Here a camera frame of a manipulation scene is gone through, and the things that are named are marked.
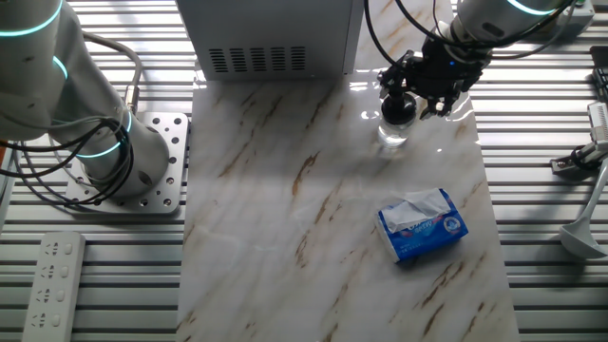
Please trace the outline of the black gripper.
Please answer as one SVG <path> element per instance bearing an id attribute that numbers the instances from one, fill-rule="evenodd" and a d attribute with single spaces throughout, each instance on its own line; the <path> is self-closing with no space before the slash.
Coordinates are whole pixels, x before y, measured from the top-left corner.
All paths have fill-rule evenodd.
<path id="1" fill-rule="evenodd" d="M 427 100 L 420 118 L 449 116 L 462 92 L 467 92 L 489 64 L 487 50 L 460 49 L 427 38 L 422 56 L 409 49 L 388 69 L 380 71 L 379 98 L 414 92 Z"/>

